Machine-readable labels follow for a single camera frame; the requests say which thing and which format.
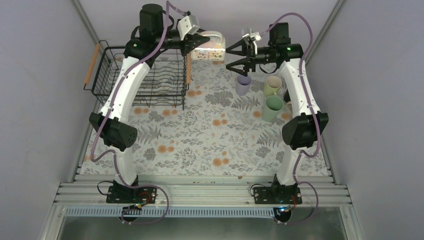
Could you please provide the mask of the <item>black cylindrical cup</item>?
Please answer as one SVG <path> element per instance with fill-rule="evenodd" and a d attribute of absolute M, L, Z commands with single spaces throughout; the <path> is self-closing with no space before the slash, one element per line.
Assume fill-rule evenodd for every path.
<path fill-rule="evenodd" d="M 290 93 L 289 93 L 289 91 L 288 91 L 288 90 L 286 90 L 286 91 L 285 91 L 285 93 L 284 93 L 284 95 L 283 95 L 283 100 L 284 100 L 286 103 L 289 103 L 289 102 L 291 101 Z"/>

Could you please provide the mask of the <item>mint green tumbler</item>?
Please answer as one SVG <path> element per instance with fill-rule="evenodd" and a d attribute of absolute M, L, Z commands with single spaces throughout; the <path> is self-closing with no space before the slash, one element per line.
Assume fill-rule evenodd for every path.
<path fill-rule="evenodd" d="M 277 95 L 270 95 L 266 97 L 262 108 L 262 120 L 265 122 L 272 122 L 284 108 L 284 105 L 285 103 L 283 99 Z"/>

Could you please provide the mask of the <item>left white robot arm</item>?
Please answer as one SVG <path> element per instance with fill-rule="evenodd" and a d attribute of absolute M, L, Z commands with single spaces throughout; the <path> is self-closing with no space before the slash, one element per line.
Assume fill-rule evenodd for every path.
<path fill-rule="evenodd" d="M 105 104 L 92 112 L 89 122 L 96 131 L 90 160 L 98 162 L 107 154 L 113 157 L 114 187 L 119 196 L 131 203 L 139 197 L 138 176 L 133 167 L 132 146 L 138 130 L 128 124 L 131 107 L 145 77 L 151 70 L 160 50 L 177 49 L 182 56 L 208 42 L 199 35 L 196 17 L 182 11 L 169 1 L 166 6 L 149 3 L 139 12 L 139 25 L 124 47 L 124 59 L 118 79 Z"/>

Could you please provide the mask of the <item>lilac plastic cup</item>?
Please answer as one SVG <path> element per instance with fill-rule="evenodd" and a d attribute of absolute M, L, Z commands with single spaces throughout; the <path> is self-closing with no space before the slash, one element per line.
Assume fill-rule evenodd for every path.
<path fill-rule="evenodd" d="M 249 91 L 252 78 L 250 76 L 238 75 L 235 82 L 235 91 L 239 96 L 244 96 Z"/>

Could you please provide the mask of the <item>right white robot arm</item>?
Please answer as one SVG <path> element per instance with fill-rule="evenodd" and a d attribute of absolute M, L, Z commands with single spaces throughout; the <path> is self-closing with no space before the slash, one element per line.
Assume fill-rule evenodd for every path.
<path fill-rule="evenodd" d="M 321 133 L 329 117 L 315 102 L 306 73 L 303 48 L 291 42 L 288 23 L 277 23 L 269 30 L 269 41 L 265 47 L 257 46 L 256 42 L 260 40 L 257 32 L 249 32 L 228 46 L 228 54 L 242 58 L 227 64 L 226 69 L 247 76 L 261 64 L 275 63 L 286 83 L 283 99 L 291 104 L 292 119 L 282 127 L 285 154 L 269 187 L 272 200 L 282 204 L 289 197 L 297 196 L 297 172 L 302 156 L 306 156 L 306 150 L 314 144 L 320 146 Z"/>

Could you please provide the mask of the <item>light green mug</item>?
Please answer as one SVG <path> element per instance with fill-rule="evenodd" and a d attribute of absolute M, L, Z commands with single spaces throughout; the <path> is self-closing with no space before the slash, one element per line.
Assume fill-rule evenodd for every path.
<path fill-rule="evenodd" d="M 283 85 L 283 81 L 278 76 L 269 76 L 263 86 L 263 95 L 265 98 L 269 96 L 277 95 L 280 88 Z"/>

